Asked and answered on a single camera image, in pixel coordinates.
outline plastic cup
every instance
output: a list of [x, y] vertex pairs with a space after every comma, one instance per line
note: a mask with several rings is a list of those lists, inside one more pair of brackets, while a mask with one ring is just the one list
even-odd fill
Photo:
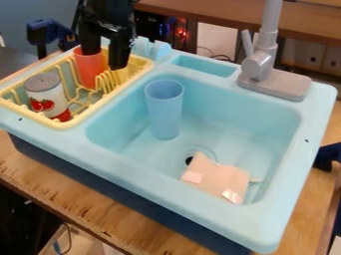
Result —
[[152, 134], [159, 139], [178, 136], [184, 87], [182, 84], [162, 80], [145, 87]]
[[80, 77], [81, 84], [93, 90], [96, 86], [96, 76], [105, 71], [105, 64], [102, 52], [94, 55], [83, 55], [82, 48], [74, 50], [76, 68]]

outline drain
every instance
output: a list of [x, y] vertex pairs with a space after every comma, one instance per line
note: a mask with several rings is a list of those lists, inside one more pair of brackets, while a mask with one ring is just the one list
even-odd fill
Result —
[[185, 159], [185, 164], [190, 165], [191, 161], [193, 160], [193, 156], [189, 156], [188, 158]]
[[194, 155], [198, 152], [204, 153], [207, 157], [209, 157], [211, 160], [216, 161], [216, 156], [213, 153], [212, 150], [210, 150], [206, 146], [202, 145], [190, 145], [185, 146], [183, 148], [182, 153], [182, 159], [181, 159], [181, 165], [183, 168], [186, 168], [188, 165], [190, 165], [191, 161], [193, 160]]

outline light blue sink basin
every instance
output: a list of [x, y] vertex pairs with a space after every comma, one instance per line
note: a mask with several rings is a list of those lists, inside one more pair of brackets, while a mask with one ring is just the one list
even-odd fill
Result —
[[[336, 90], [313, 83], [306, 100], [294, 103], [240, 88], [239, 73], [239, 66], [173, 51], [77, 127], [18, 122], [21, 116], [4, 108], [1, 127], [251, 250], [270, 253], [309, 173]], [[145, 85], [159, 79], [185, 87], [180, 135], [167, 141], [150, 133], [144, 95]], [[236, 206], [180, 182], [185, 160], [196, 151], [264, 183], [250, 185], [244, 204]]]

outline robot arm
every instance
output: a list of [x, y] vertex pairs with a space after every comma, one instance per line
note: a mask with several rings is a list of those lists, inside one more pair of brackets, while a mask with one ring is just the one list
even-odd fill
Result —
[[101, 36], [110, 40], [108, 64], [112, 70], [128, 63], [136, 37], [134, 0], [88, 0], [80, 6], [79, 39], [84, 55], [101, 51]]

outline faucet base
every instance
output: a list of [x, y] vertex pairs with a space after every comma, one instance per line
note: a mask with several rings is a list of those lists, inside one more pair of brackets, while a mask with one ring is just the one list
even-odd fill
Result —
[[251, 80], [243, 73], [238, 77], [238, 84], [242, 88], [295, 102], [304, 100], [311, 83], [309, 77], [276, 69], [272, 69], [268, 78], [261, 82]]

